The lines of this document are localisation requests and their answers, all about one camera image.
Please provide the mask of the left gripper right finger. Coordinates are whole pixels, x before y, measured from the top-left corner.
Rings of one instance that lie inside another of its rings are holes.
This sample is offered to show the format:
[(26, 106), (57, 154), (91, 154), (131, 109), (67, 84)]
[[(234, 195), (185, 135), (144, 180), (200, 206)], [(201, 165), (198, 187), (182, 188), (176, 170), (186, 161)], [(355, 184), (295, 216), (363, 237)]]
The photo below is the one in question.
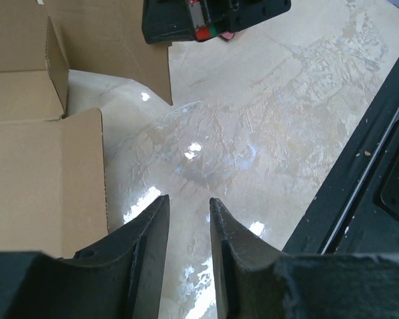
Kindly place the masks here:
[(399, 253), (288, 255), (209, 210), (219, 318), (399, 318)]

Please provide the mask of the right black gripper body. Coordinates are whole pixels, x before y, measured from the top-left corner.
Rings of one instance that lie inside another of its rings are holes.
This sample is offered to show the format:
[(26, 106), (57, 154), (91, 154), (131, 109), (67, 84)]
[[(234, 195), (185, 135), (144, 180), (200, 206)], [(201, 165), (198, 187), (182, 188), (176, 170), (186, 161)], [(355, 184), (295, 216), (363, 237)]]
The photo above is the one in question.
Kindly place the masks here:
[(286, 0), (145, 1), (142, 32), (151, 44), (204, 42), (225, 33), (238, 33), (286, 13)]

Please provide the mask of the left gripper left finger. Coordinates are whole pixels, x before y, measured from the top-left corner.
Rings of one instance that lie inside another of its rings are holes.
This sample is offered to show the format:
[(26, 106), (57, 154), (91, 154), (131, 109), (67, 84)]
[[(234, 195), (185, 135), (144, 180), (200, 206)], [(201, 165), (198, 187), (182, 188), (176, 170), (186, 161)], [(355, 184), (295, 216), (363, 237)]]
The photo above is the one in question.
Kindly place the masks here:
[(0, 318), (157, 318), (170, 198), (71, 259), (0, 252)]

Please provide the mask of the brown cardboard box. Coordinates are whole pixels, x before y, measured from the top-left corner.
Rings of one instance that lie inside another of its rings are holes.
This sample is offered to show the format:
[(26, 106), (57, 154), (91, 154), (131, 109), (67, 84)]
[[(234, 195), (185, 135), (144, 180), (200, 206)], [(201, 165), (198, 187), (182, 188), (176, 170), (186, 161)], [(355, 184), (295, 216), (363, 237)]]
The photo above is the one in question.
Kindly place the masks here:
[(73, 254), (108, 233), (102, 114), (67, 115), (68, 73), (136, 80), (170, 102), (141, 1), (0, 1), (0, 251)]

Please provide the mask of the pink notepad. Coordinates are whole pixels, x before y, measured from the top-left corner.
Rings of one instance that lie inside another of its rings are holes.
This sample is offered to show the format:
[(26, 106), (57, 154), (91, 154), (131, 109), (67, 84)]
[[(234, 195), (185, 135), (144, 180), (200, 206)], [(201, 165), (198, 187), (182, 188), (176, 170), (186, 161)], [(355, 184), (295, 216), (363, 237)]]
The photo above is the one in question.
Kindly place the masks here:
[(235, 37), (235, 33), (225, 32), (225, 33), (220, 34), (219, 37), (222, 40), (224, 40), (225, 42), (229, 42)]

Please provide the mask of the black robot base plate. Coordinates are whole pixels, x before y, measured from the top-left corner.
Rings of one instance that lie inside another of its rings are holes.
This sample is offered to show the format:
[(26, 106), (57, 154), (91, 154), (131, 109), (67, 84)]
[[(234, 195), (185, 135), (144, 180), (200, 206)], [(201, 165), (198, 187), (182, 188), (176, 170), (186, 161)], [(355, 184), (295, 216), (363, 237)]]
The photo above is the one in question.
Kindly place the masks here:
[(399, 58), (283, 250), (399, 253)]

